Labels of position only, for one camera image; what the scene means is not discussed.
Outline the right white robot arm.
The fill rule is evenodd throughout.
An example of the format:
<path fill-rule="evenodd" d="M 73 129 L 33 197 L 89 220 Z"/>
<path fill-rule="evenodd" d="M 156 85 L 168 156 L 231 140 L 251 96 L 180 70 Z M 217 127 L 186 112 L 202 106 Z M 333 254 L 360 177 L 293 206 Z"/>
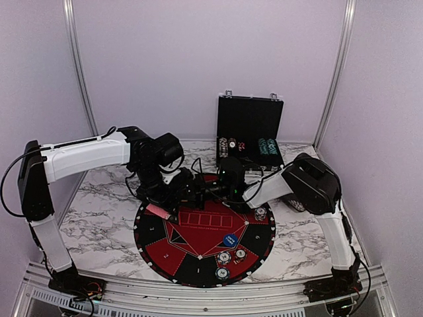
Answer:
<path fill-rule="evenodd" d="M 343 295 L 353 285 L 351 273 L 359 266 L 360 257 L 352 246 L 350 225 L 340 208 L 340 178 L 326 163 L 306 153 L 253 183 L 246 183 L 246 169 L 235 157 L 223 158 L 214 184 L 206 181 L 201 168 L 195 170 L 198 197 L 201 201 L 219 199 L 240 212 L 258 209 L 281 197 L 288 203 L 297 202 L 315 216 L 327 241 L 334 275 L 327 289 L 334 296 Z"/>

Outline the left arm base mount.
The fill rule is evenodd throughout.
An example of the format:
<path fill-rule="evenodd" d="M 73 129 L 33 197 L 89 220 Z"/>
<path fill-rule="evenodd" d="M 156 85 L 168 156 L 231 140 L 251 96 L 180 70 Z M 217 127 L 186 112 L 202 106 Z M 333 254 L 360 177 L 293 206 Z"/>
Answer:
<path fill-rule="evenodd" d="M 75 264 L 71 264 L 71 267 L 63 271 L 52 269 L 50 273 L 48 287 L 53 290 L 75 295 L 80 299 L 86 299 L 87 297 L 101 299 L 104 294 L 106 281 L 96 277 L 81 275 Z"/>

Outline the red playing card deck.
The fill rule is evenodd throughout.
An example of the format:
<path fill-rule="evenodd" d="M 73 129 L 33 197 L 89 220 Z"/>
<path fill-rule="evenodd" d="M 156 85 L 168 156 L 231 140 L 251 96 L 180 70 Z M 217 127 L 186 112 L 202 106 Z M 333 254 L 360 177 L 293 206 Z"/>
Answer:
<path fill-rule="evenodd" d="M 168 211 L 151 203 L 146 207 L 146 210 L 164 220 L 168 220 L 172 217 L 172 215 Z"/>

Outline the red chip stack seat ten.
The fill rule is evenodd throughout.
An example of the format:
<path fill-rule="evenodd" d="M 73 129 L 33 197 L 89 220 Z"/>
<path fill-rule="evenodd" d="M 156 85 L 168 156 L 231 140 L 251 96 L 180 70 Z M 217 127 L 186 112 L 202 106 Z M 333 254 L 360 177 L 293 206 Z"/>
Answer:
<path fill-rule="evenodd" d="M 239 263 L 244 261 L 247 258 L 247 253 L 242 248 L 238 248 L 235 250 L 234 254 L 234 262 Z"/>

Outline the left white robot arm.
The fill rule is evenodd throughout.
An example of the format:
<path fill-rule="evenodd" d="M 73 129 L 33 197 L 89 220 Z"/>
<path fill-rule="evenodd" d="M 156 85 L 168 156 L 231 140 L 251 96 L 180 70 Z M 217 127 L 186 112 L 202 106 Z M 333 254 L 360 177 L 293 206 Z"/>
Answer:
<path fill-rule="evenodd" d="M 124 165 L 140 182 L 136 197 L 175 219 L 189 170 L 166 167 L 184 160 L 180 141 L 171 133 L 151 138 L 136 126 L 112 127 L 104 135 L 61 144 L 26 145 L 18 179 L 22 214 L 45 253 L 57 282 L 70 294 L 83 289 L 83 278 L 59 233 L 49 185 L 88 170 Z"/>

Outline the blue chip stack seat one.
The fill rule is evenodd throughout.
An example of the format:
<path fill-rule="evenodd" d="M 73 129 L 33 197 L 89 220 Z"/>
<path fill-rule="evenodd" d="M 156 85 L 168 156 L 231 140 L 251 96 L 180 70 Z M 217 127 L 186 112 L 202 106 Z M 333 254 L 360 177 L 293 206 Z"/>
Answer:
<path fill-rule="evenodd" d="M 215 277 L 220 281 L 228 280 L 230 271 L 226 267 L 218 267 L 215 271 Z"/>

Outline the white chip stack seat eight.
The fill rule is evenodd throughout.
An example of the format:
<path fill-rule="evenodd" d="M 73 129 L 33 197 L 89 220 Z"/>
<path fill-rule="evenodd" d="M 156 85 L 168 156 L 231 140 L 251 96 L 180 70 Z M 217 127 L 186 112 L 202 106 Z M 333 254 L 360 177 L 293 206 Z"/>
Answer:
<path fill-rule="evenodd" d="M 267 216 L 267 210 L 263 207 L 259 207 L 254 210 L 254 219 L 256 221 L 264 221 Z"/>

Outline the white chip stack seat ten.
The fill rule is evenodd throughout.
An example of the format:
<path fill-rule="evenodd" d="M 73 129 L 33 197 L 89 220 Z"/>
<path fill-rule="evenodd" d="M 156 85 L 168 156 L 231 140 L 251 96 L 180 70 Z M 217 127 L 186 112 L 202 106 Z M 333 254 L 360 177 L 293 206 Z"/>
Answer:
<path fill-rule="evenodd" d="M 229 252 L 223 251 L 217 255 L 217 262 L 220 265 L 227 265 L 231 261 L 231 255 Z"/>

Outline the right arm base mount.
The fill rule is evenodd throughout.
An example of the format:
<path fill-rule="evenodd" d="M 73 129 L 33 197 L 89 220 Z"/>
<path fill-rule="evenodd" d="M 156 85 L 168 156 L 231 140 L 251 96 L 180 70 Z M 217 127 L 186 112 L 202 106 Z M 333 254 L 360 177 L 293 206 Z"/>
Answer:
<path fill-rule="evenodd" d="M 306 282 L 303 294 L 308 297 L 309 302 L 317 302 L 359 293 L 362 289 L 356 269 L 332 269 L 331 277 Z"/>

